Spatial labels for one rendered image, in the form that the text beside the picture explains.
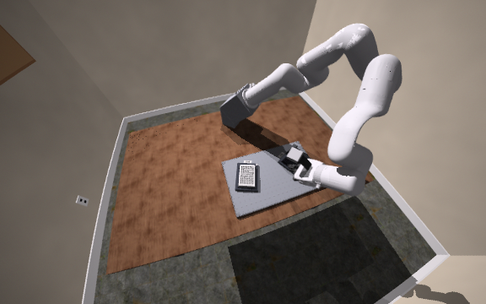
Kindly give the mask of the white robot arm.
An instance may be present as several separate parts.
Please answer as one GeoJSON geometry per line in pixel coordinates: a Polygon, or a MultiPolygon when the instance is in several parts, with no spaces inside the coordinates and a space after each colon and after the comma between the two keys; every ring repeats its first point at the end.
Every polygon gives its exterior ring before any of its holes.
{"type": "Polygon", "coordinates": [[[327,153],[342,167],[319,165],[314,173],[316,188],[326,187],[350,196],[360,195],[373,161],[372,152],[357,144],[360,129],[372,117],[389,111],[394,93],[402,84],[402,64],[391,54],[379,56],[375,37],[365,24],[351,24],[329,40],[307,52],[293,65],[284,63],[259,84],[250,84],[242,92],[251,109],[277,94],[281,87],[299,94],[322,84],[329,75],[328,66],[346,55],[353,71],[362,81],[354,108],[333,129],[327,153]],[[398,81],[398,82],[397,82],[398,81]]]}

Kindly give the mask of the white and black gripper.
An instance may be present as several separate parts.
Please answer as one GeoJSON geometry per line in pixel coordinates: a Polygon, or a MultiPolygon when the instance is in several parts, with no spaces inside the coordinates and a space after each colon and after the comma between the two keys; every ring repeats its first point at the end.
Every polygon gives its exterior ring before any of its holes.
{"type": "Polygon", "coordinates": [[[316,187],[316,183],[314,180],[315,170],[319,165],[322,164],[325,165],[325,164],[318,160],[312,160],[312,159],[307,159],[307,160],[312,164],[308,171],[301,164],[297,164],[297,165],[289,164],[288,168],[290,171],[293,171],[294,173],[294,177],[293,177],[294,181],[300,182],[300,184],[306,186],[316,187]]]}

